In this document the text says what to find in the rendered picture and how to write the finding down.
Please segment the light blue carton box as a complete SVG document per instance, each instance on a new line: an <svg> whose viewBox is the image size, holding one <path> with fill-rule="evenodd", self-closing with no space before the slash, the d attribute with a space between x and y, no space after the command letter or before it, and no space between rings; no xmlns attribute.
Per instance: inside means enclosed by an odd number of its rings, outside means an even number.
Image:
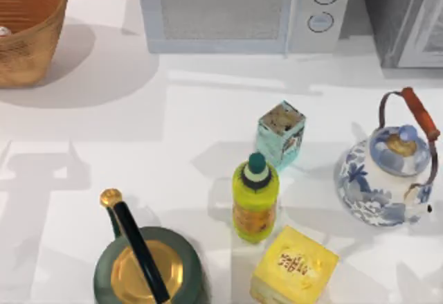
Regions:
<svg viewBox="0 0 443 304"><path fill-rule="evenodd" d="M283 100L258 120L255 149L276 170L283 170L299 154L305 122L305 115Z"/></svg>

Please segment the yellow green bottle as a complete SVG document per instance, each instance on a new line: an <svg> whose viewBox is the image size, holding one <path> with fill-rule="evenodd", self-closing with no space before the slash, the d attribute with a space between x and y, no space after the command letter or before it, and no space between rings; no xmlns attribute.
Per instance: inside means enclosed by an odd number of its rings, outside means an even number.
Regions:
<svg viewBox="0 0 443 304"><path fill-rule="evenodd" d="M275 168L260 152L250 154L232 177L233 225L250 243L267 238L273 230L280 180Z"/></svg>

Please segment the pale microwave oven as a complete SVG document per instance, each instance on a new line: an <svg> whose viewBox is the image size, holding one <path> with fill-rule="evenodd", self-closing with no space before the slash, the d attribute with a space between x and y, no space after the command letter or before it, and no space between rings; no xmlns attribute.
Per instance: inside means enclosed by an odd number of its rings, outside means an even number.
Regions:
<svg viewBox="0 0 443 304"><path fill-rule="evenodd" d="M140 0L152 53L284 54L291 0ZM320 5L298 0L292 53L330 53L341 34L348 0ZM328 12L334 25L324 33L307 26Z"/></svg>

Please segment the dark green gold kettle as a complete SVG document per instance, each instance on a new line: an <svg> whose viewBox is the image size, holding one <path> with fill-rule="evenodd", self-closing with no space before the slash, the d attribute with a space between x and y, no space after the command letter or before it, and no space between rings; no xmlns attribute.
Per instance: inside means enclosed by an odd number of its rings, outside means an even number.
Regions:
<svg viewBox="0 0 443 304"><path fill-rule="evenodd" d="M114 240L99 257L95 304L210 304L206 275L195 248L160 226L139 227L121 192L100 195Z"/></svg>

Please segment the yellow box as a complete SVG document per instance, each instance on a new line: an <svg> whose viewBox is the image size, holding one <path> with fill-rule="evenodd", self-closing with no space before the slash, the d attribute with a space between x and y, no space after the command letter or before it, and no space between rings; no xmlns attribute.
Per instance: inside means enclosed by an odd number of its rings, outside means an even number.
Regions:
<svg viewBox="0 0 443 304"><path fill-rule="evenodd" d="M250 295L260 304L316 304L338 256L286 226L255 268Z"/></svg>

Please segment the blue and white teapot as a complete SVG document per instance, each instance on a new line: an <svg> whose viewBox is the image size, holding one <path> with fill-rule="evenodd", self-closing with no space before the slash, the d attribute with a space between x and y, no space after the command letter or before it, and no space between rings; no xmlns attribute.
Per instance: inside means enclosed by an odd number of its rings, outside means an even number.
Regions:
<svg viewBox="0 0 443 304"><path fill-rule="evenodd" d="M405 101L424 137L413 125L386 125L386 104L392 95ZM439 166L435 146L439 136L412 88L386 93L379 105L378 127L341 161L335 182L343 205L370 226L418 222L433 210L429 199Z"/></svg>

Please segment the woven brown basket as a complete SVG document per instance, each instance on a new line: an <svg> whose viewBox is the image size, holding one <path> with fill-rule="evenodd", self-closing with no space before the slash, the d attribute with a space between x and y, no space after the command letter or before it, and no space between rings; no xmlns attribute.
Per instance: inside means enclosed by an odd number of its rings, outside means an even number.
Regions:
<svg viewBox="0 0 443 304"><path fill-rule="evenodd" d="M46 75L58 45L68 0L0 0L0 88L24 88Z"/></svg>

